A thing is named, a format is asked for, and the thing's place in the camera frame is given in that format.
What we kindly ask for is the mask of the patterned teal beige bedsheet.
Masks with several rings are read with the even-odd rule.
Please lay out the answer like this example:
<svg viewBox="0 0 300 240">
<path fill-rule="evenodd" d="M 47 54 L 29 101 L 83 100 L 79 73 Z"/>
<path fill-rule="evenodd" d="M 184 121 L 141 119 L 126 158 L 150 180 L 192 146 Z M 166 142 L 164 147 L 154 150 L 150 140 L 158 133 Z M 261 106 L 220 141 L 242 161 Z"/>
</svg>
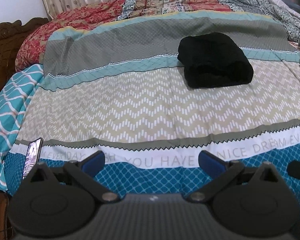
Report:
<svg viewBox="0 0 300 240">
<path fill-rule="evenodd" d="M 222 21 L 233 15 L 173 12 L 54 31 L 43 80 L 5 158 L 7 191 L 17 191 L 27 146 L 41 137 L 49 166 L 103 151 L 96 178 L 119 195 L 197 189 L 209 181 L 198 164 L 207 150 L 249 166 L 273 163 L 300 201 L 300 181 L 286 171 L 300 161 L 300 63 L 240 47 L 254 70 L 251 83 L 193 89 L 185 80 L 180 41 L 228 35 Z"/>
</svg>

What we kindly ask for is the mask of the black gripper tip at right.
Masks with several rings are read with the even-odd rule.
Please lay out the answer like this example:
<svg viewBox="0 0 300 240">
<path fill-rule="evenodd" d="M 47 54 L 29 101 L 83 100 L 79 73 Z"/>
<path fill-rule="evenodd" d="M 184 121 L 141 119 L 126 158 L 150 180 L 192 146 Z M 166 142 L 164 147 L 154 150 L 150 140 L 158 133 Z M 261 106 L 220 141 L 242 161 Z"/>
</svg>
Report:
<svg viewBox="0 0 300 240">
<path fill-rule="evenodd" d="M 300 180 L 300 161 L 291 161 L 287 166 L 287 173 L 290 177 Z"/>
</svg>

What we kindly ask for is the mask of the crumpled grey patterned cloth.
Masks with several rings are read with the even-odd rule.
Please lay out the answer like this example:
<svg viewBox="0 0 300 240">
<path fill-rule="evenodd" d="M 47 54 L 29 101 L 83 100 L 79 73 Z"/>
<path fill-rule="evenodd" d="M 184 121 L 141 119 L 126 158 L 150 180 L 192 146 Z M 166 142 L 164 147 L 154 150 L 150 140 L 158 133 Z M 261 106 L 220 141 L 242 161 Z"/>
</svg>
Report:
<svg viewBox="0 0 300 240">
<path fill-rule="evenodd" d="M 264 50 L 264 60 L 300 63 L 300 14 L 282 0 L 218 0 L 233 16 L 222 21 L 222 32 L 239 47 Z"/>
</svg>

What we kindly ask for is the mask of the red floral patchwork quilt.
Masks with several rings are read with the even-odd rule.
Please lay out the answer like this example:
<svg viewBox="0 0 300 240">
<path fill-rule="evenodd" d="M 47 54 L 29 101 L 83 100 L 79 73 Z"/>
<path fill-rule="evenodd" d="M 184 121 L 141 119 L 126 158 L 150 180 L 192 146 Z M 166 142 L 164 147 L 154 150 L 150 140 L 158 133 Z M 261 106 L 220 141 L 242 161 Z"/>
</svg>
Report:
<svg viewBox="0 0 300 240">
<path fill-rule="evenodd" d="M 219 0 L 115 0 L 60 13 L 24 40 L 15 59 L 15 71 L 22 71 L 36 63 L 42 64 L 46 43 L 58 29 L 73 27 L 92 30 L 98 25 L 128 18 L 197 10 L 231 11 Z"/>
</svg>

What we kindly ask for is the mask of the black smartphone with lit screen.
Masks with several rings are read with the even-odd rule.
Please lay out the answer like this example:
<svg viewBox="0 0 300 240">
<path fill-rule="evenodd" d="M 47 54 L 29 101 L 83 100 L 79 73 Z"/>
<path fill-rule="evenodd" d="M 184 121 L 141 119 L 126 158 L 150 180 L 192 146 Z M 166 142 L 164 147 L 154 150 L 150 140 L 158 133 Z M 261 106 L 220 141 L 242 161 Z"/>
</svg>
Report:
<svg viewBox="0 0 300 240">
<path fill-rule="evenodd" d="M 30 173 L 32 168 L 38 162 L 40 158 L 43 141 L 44 141 L 43 138 L 39 137 L 38 139 L 29 143 L 26 152 L 26 157 L 25 157 L 22 179 L 26 178 L 26 176 Z"/>
</svg>

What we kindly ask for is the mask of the teal wave pattern pillow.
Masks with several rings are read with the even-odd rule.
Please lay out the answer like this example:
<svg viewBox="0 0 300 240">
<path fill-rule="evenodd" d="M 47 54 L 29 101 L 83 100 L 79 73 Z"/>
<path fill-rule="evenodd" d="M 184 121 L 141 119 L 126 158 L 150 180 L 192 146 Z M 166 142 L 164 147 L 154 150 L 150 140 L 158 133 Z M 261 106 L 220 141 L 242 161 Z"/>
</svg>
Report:
<svg viewBox="0 0 300 240">
<path fill-rule="evenodd" d="M 4 159 L 12 148 L 26 109 L 44 77 L 43 65 L 34 64 L 17 72 L 0 91 L 0 190 L 7 191 Z"/>
</svg>

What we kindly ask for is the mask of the carved wooden headboard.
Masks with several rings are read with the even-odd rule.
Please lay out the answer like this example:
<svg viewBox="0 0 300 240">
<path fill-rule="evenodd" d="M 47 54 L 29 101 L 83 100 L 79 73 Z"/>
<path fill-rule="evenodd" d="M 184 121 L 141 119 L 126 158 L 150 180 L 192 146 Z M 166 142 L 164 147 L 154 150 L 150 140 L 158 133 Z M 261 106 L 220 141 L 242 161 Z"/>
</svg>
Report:
<svg viewBox="0 0 300 240">
<path fill-rule="evenodd" d="M 0 23 L 0 91 L 16 72 L 15 59 L 24 40 L 47 22 L 47 18 L 35 17 L 25 25 L 20 20 Z"/>
</svg>

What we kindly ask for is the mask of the black pants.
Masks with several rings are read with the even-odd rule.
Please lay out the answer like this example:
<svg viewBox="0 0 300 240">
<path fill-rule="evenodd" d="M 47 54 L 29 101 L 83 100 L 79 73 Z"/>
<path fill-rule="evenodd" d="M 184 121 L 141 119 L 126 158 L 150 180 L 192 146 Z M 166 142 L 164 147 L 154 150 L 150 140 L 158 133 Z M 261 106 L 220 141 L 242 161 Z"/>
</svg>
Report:
<svg viewBox="0 0 300 240">
<path fill-rule="evenodd" d="M 254 70 L 243 50 L 223 33 L 183 38 L 178 60 L 190 88 L 219 88 L 251 83 Z"/>
</svg>

